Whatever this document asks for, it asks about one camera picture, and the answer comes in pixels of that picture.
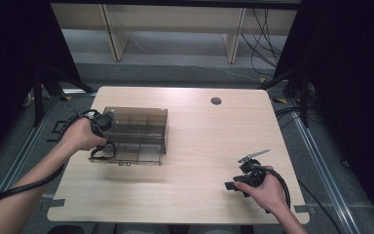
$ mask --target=finger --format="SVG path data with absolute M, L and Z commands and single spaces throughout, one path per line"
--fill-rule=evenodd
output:
M 238 181 L 235 182 L 235 186 L 239 188 L 241 192 L 246 192 L 246 193 L 250 193 L 250 191 L 254 189 L 250 185 L 243 183 L 243 182 L 238 182 Z
M 97 138 L 97 145 L 105 145 L 107 143 L 107 139 L 104 137 L 95 136 Z

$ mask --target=person's right hand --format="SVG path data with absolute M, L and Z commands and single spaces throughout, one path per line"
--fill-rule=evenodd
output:
M 87 118 L 75 121 L 65 132 L 59 143 L 68 143 L 75 150 L 90 150 L 97 145 L 106 144 L 107 140 L 96 136 Z
M 251 187 L 243 182 L 235 182 L 235 186 L 242 192 L 248 193 L 261 208 L 275 214 L 283 208 L 287 209 L 283 189 L 278 179 L 270 173 L 266 173 L 263 183 L 259 187 Z

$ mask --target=wrist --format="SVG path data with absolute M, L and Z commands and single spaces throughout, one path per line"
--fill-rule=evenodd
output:
M 307 234 L 305 227 L 299 222 L 287 205 L 275 209 L 272 214 L 283 227 L 285 233 Z
M 276 216 L 290 212 L 290 209 L 287 207 L 287 204 L 277 204 L 271 208 L 270 212 Z
M 78 146 L 69 141 L 60 141 L 54 148 L 56 155 L 69 160 L 69 158 L 78 151 Z

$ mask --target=wooden table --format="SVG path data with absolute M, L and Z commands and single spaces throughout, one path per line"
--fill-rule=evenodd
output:
M 220 98 L 221 104 L 211 103 Z M 162 166 L 95 164 L 90 152 L 68 163 L 52 207 L 52 221 L 123 223 L 277 223 L 251 198 L 228 191 L 239 176 L 238 160 L 257 157 L 285 179 L 293 206 L 305 205 L 275 113 L 265 91 L 189 88 L 102 87 L 92 108 L 168 109 L 168 153 Z M 297 213 L 302 223 L 308 213 Z

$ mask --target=cable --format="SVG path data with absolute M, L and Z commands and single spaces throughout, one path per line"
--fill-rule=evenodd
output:
M 280 110 L 275 111 L 275 115 L 278 116 L 278 115 L 286 114 L 288 112 L 292 112 L 295 110 L 300 110 L 300 107 L 287 107 L 285 109 L 280 109 Z
M 253 55 L 256 54 L 257 56 L 259 56 L 261 59 L 263 59 L 264 61 L 266 61 L 266 63 L 268 63 L 269 65 L 271 65 L 272 67 L 276 67 L 276 65 L 268 60 L 265 56 L 263 56 L 260 52 L 258 52 L 255 47 L 251 46 L 250 43 L 247 41 L 247 39 L 245 39 L 244 35 L 242 34 L 242 38 L 244 39 L 245 43 L 248 45 L 248 47 L 250 47 L 251 51 L 252 51 L 252 54 L 251 54 L 251 57 L 253 58 Z
M 286 182 L 285 182 L 284 179 L 281 177 L 281 175 L 278 174 L 275 170 L 271 170 L 271 169 L 263 168 L 263 167 L 261 167 L 261 166 L 255 166 L 255 167 L 257 167 L 258 170 L 265 171 L 265 172 L 268 172 L 268 173 L 272 174 L 273 176 L 275 176 L 275 178 L 278 179 L 279 183 L 281 184 L 281 187 L 283 188 L 284 199 L 285 199 L 285 201 L 286 201 L 287 207 L 290 209 L 291 204 L 290 204 L 290 193 L 289 193 L 289 189 L 288 189 L 288 187 L 287 187 Z
M 292 121 L 294 121 L 295 119 L 297 118 L 300 118 L 300 115 L 292 118 L 291 120 L 289 120 L 287 123 L 285 123 L 284 125 L 280 126 L 281 129 L 283 129 L 284 127 L 286 127 L 288 124 L 290 124 Z
M 111 145 L 112 146 L 112 151 L 113 151 L 113 156 L 95 156 L 95 153 L 103 150 L 105 148 L 105 146 L 107 145 Z M 96 147 L 93 152 L 91 152 L 91 156 L 90 156 L 90 159 L 98 159 L 98 160 L 108 160 L 108 159 L 113 159 L 115 158 L 115 155 L 116 155 L 116 152 L 117 152 L 117 148 L 115 146 L 115 143 L 112 142 L 112 141 L 107 141 L 107 143 L 105 145 L 103 145 L 102 147 Z
M 82 113 L 76 113 L 74 116 L 72 116 L 71 118 L 69 118 L 68 121 L 66 121 L 66 123 L 64 124 L 64 126 L 62 127 L 62 129 L 59 131 L 59 134 L 58 134 L 58 137 L 57 137 L 57 142 L 60 142 L 60 140 L 62 139 L 62 137 L 65 134 L 65 132 L 67 131 L 67 129 L 76 120 L 78 120 L 81 117 L 87 118 L 87 119 L 89 119 L 91 121 L 92 130 L 93 130 L 93 133 L 95 135 L 98 135 L 99 137 L 103 137 L 103 135 L 102 135 L 102 133 L 100 131 L 101 130 L 105 130 L 106 128 L 111 128 L 111 126 L 110 125 L 101 126 L 101 124 L 98 125 L 98 123 L 95 122 L 94 118 L 90 118 L 90 116 L 89 116 L 90 112 L 94 113 L 93 116 L 95 116 L 95 118 L 96 118 L 96 116 L 101 116 L 101 114 L 97 110 L 95 110 L 95 109 L 89 109 L 89 110 L 86 110 L 86 111 L 84 111 Z M 107 115 L 102 115 L 102 116 L 105 116 L 105 118 L 108 118 L 108 120 L 111 121 L 111 122 L 113 121 Z M 105 147 L 105 145 L 97 148 L 96 150 L 98 151 L 98 150 L 102 149 L 103 147 Z M 52 175 L 49 175 L 48 177 L 40 179 L 40 180 L 38 180 L 36 182 L 28 183 L 28 184 L 25 184 L 25 185 L 22 185 L 22 186 L 19 186 L 19 187 L 11 188 L 11 189 L 5 190 L 3 192 L 0 192 L 0 200 L 4 199 L 4 198 L 7 198 L 7 197 L 10 197 L 10 196 L 13 196 L 15 194 L 19 194 L 21 192 L 25 192 L 25 191 L 28 191 L 28 190 L 31 190 L 31 189 L 34 189 L 34 188 L 37 188 L 37 187 L 41 187 L 41 186 L 43 186 L 45 184 L 50 183 L 51 181 L 53 181 L 55 178 L 57 178 L 62 173 L 63 168 L 64 168 L 64 165 L 62 165 Z
M 141 47 L 139 45 L 138 42 L 136 42 L 131 36 L 130 36 L 130 39 L 132 40 L 133 43 L 135 43 L 135 45 L 141 50 L 143 51 L 145 54 L 148 54 L 150 55 L 150 53 L 145 50 L 143 47 Z M 223 70 L 223 69 L 220 69 L 220 68 L 216 68 L 216 67 L 210 67 L 210 66 L 199 66 L 199 65 L 180 65 L 180 64 L 174 64 L 174 63 L 165 63 L 165 62 L 160 62 L 156 59 L 153 59 L 153 58 L 150 58 L 151 60 L 153 60 L 154 62 L 156 62 L 157 64 L 162 64 L 162 65 L 173 65 L 173 66 L 181 66 L 181 67 L 189 67 L 189 66 L 192 66 L 192 67 L 198 67 L 198 68 L 203 68 L 203 69 L 208 69 L 208 70 L 215 70 L 215 71 L 221 71 L 221 72 L 224 72 L 226 74 L 229 74 L 229 75 L 232 75 L 232 76 L 237 76 L 237 77 L 242 77 L 242 78 L 247 78 L 247 79 L 250 79 L 252 81 L 255 81 L 259 84 L 261 84 L 260 81 L 258 81 L 257 79 L 254 79 L 252 77 L 249 77 L 249 76 L 244 76 L 244 75 L 239 75 L 239 74 L 235 74 L 235 73 L 232 73 L 232 72 L 229 72 L 229 71 L 226 71 L 226 70 Z
M 318 200 L 318 198 L 308 189 L 308 187 L 306 187 L 306 185 L 299 179 L 297 178 L 297 181 L 299 182 L 299 184 L 306 190 L 306 192 L 309 193 L 309 195 L 311 195 L 311 197 L 318 203 L 318 205 L 320 206 L 320 208 L 324 211 L 324 213 L 326 214 L 326 216 L 330 219 L 330 221 L 333 223 L 333 226 L 335 226 L 336 228 L 336 231 L 339 233 L 339 234 L 342 234 L 342 231 L 341 229 L 339 228 L 338 224 L 336 223 L 335 219 L 333 219 L 333 217 L 330 215 L 330 213 L 327 211 L 327 209 L 321 204 L 321 202 Z
M 51 181 L 53 181 L 56 177 L 58 177 L 62 173 L 63 167 L 64 166 L 62 165 L 52 175 L 50 175 L 50 176 L 48 176 L 48 177 L 46 177 L 44 179 L 41 179 L 41 180 L 39 180 L 37 182 L 28 183 L 26 185 L 23 185 L 23 186 L 20 186 L 20 187 L 11 188 L 11 189 L 8 189 L 8 190 L 5 190 L 5 191 L 1 192 L 0 193 L 0 200 L 2 200 L 4 198 L 7 198 L 7 197 L 10 197 L 12 195 L 24 192 L 24 191 L 28 191 L 28 190 L 31 190 L 31 189 L 34 189 L 34 188 L 37 188 L 37 187 L 41 187 L 41 186 L 43 186 L 45 184 L 50 183 Z
M 268 21 L 267 21 L 268 13 L 269 13 L 269 9 L 265 9 L 264 13 L 265 13 L 265 17 L 264 17 L 264 22 L 263 22 L 263 26 L 262 26 L 261 23 L 260 23 L 259 18 L 258 18 L 257 15 L 256 15 L 255 10 L 253 9 L 254 17 L 256 18 L 257 24 L 259 25 L 260 32 L 261 32 L 260 35 L 259 35 L 259 39 L 257 40 L 257 43 L 260 41 L 260 38 L 261 38 L 261 36 L 263 35 L 263 37 L 265 38 L 266 42 L 269 44 L 270 49 L 265 48 L 265 47 L 262 46 L 261 44 L 260 44 L 260 46 L 261 46 L 263 49 L 265 49 L 265 50 L 271 52 L 273 58 L 275 59 L 275 61 L 278 62 L 278 61 L 279 61 L 279 59 L 278 59 L 278 55 L 279 55 L 279 56 L 281 55 L 281 50 L 279 50 L 278 48 L 276 48 L 275 46 L 273 46 L 272 41 L 271 41 L 271 39 L 270 39 L 269 24 L 268 24 Z

